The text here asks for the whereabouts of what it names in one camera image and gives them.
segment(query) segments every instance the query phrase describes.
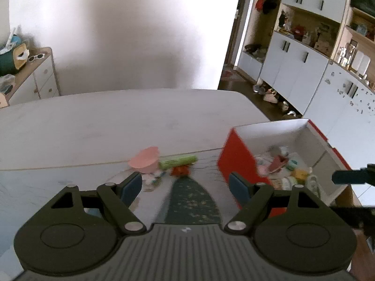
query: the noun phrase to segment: metal screw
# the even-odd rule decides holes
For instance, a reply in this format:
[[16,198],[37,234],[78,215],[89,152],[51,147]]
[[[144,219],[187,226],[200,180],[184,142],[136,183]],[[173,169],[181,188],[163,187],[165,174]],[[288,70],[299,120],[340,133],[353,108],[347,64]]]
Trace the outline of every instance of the metal screw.
[[246,224],[244,222],[241,222],[241,221],[229,222],[227,226],[230,230],[235,230],[235,231],[241,231],[241,230],[244,230],[246,228]]
[[128,231],[139,231],[143,228],[143,224],[140,222],[128,222],[124,227]]

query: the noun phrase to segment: sunglasses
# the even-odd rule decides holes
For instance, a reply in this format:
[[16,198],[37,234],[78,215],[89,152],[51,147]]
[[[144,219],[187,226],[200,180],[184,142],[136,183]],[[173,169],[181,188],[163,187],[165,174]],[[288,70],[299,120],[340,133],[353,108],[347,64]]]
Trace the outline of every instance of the sunglasses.
[[38,55],[35,55],[35,56],[31,56],[31,57],[29,57],[29,62],[33,62],[36,59],[43,59],[45,55],[46,54],[38,54]]

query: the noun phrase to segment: cardboard box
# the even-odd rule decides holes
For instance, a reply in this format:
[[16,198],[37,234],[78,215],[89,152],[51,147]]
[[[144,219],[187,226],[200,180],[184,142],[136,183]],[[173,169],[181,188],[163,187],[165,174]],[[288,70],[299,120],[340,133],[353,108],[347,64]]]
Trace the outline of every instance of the cardboard box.
[[312,167],[317,176],[321,200],[329,205],[347,185],[335,185],[332,174],[336,170],[350,170],[343,157],[329,146],[327,138],[307,119],[283,120],[237,126],[232,128],[217,165],[228,181],[231,172],[238,172],[249,182],[265,182],[257,174],[254,155],[265,153],[271,146],[287,146],[300,157],[300,165]]

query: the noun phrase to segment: marble table surface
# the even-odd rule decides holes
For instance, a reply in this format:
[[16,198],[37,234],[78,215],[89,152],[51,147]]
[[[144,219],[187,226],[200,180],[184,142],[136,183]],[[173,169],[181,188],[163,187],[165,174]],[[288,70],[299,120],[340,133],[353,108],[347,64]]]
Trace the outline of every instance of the marble table surface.
[[[0,109],[0,281],[21,270],[16,231],[64,186],[96,189],[131,174],[127,161],[158,146],[161,156],[194,153],[192,178],[212,196],[222,222],[238,211],[217,169],[233,126],[269,121],[247,98],[210,90],[125,90],[39,100]],[[164,176],[131,209],[148,227],[174,182]]]

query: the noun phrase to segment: pink bowl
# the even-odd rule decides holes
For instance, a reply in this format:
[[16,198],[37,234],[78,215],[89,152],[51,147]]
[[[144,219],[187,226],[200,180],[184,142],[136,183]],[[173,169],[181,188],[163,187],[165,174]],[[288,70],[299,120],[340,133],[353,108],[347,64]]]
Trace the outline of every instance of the pink bowl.
[[159,164],[159,148],[149,147],[134,156],[129,162],[129,166],[141,173],[153,173]]

